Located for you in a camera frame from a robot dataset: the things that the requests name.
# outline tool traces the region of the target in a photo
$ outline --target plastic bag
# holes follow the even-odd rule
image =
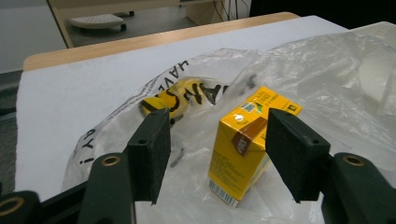
[[[219,53],[224,57],[220,57],[221,63],[214,63],[219,58],[211,55],[219,56]],[[234,64],[235,57],[228,58],[232,55],[247,57],[244,54],[253,57],[239,67]],[[221,49],[188,62],[208,65],[202,73],[196,73],[197,77],[217,74],[217,82],[229,87],[215,105],[200,110],[188,107],[183,119],[172,127],[172,154],[158,203],[155,206],[136,203],[138,223],[324,222],[320,210],[322,195],[317,202],[295,203],[272,164],[236,209],[228,207],[210,191],[207,170],[219,119],[260,86],[302,105],[299,118],[332,144],[332,155],[341,151],[361,155],[371,160],[391,185],[396,185],[396,50],[379,39],[353,33],[322,35],[279,46],[263,55]],[[230,74],[227,66],[231,64],[235,67]],[[374,71],[381,71],[383,76],[367,77],[364,73],[367,64]],[[222,78],[228,75],[235,79],[228,82],[229,78]],[[370,87],[362,83],[382,87],[380,99],[373,98]],[[134,119],[135,113],[125,112],[125,116]],[[103,128],[102,132],[106,133],[102,138],[115,137],[114,130]],[[89,172],[89,168],[81,168],[78,164],[84,160],[83,153],[78,155],[77,160],[71,158],[69,161],[65,183],[73,182],[73,178],[84,179],[80,174]]]

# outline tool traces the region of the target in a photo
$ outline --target cardboard box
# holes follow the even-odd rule
[[[219,121],[209,167],[209,187],[231,207],[237,206],[269,164],[265,134],[270,107],[294,115],[302,109],[261,87]]]

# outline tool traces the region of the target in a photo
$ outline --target wooden table edge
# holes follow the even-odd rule
[[[279,12],[275,14],[245,18],[237,21],[224,21],[181,30],[163,32],[154,35],[137,36],[79,48],[61,49],[46,53],[39,53],[29,56],[24,60],[23,71],[32,71],[65,63],[75,63],[92,58],[122,53],[129,50],[143,49],[204,35],[214,35],[232,30],[297,18],[299,18],[299,16],[293,13]]]

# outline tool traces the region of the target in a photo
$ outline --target gray floor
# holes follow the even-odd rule
[[[104,30],[89,30],[82,33],[71,27],[71,38],[76,47],[97,44],[112,40],[150,35],[165,31],[172,31],[196,26],[186,17],[184,7],[162,7],[151,10],[136,11],[133,17],[129,13],[117,14],[124,18],[127,25],[125,32],[120,27]],[[7,194],[15,188],[15,160],[17,145],[17,122],[15,108],[18,83],[21,71],[0,74],[0,111],[7,111],[0,115],[0,194]]]

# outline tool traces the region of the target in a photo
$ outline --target white paper sheet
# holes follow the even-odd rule
[[[78,139],[175,63],[214,49],[259,49],[347,29],[311,16],[24,72],[17,102],[16,191],[61,192]]]

